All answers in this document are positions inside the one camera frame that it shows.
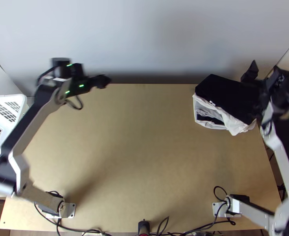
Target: metal bracket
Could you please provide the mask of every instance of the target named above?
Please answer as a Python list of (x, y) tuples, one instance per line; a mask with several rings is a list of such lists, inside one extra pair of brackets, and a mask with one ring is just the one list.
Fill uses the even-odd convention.
[[(213, 216), (216, 216), (217, 211), (219, 210), (220, 206), (225, 204), (225, 202), (218, 202), (218, 203), (212, 203), (212, 211), (213, 211)], [(230, 218), (235, 218), (235, 217), (241, 217), (240, 214), (235, 214), (235, 215), (231, 215), (226, 213), (226, 211), (228, 210), (228, 205), (224, 205), (221, 207), (219, 213), (217, 214), (218, 217), (230, 217)]]
[(75, 203), (65, 203), (65, 210), (62, 217), (46, 214), (48, 219), (73, 218), (75, 213)]

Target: tan tabletop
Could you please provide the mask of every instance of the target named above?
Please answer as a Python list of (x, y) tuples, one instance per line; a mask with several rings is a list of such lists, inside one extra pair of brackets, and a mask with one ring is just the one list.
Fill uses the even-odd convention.
[[(276, 183), (258, 128), (232, 136), (194, 121), (195, 85), (109, 85), (81, 96), (84, 109), (63, 106), (44, 122), (27, 150), (35, 185), (77, 204), (63, 225), (136, 232), (184, 232), (213, 221), (213, 188), (245, 194), (275, 210)], [(214, 230), (258, 229), (241, 217)], [(0, 228), (55, 231), (32, 203), (7, 199)]]

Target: white plastic bag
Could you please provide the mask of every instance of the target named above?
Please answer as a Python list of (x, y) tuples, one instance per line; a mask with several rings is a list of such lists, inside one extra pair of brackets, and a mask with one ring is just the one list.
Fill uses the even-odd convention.
[[(195, 122), (209, 129), (226, 129), (231, 135), (235, 136), (238, 133), (247, 132), (251, 130), (256, 125), (256, 120), (254, 119), (250, 125), (236, 119), (222, 108), (215, 106), (213, 102), (208, 102), (202, 97), (194, 94), (193, 96), (193, 114), (195, 116)], [(216, 124), (213, 121), (198, 120), (197, 115), (203, 117), (216, 118), (224, 123), (224, 125)]]

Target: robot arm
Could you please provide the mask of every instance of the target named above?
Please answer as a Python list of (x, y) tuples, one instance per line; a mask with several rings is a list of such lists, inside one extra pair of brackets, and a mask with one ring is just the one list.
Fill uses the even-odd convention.
[[(273, 75), (264, 81), (268, 95), (263, 112), (260, 132), (266, 145), (274, 151), (288, 198), (275, 213), (249, 201), (248, 196), (227, 195), (224, 202), (214, 203), (214, 214), (219, 217), (244, 215), (257, 225), (263, 226), (271, 236), (289, 236), (289, 72), (275, 68)], [(215, 210), (226, 204), (219, 212)]]
[(70, 64), (67, 58), (53, 58), (53, 68), (49, 71), (53, 71), (54, 76), (45, 78), (38, 86), (34, 104), (1, 146), (0, 193), (37, 203), (47, 217), (71, 218), (75, 204), (65, 203), (59, 194), (34, 187), (22, 154), (47, 116), (66, 104), (68, 97), (87, 93), (94, 86), (105, 88), (110, 79), (106, 76), (88, 78), (83, 75), (81, 64)]

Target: black cloth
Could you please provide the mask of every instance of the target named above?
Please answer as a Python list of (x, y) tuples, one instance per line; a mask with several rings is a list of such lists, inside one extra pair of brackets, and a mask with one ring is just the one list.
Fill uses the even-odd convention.
[(211, 74), (196, 86), (195, 93), (247, 125), (257, 116), (259, 88), (251, 83)]

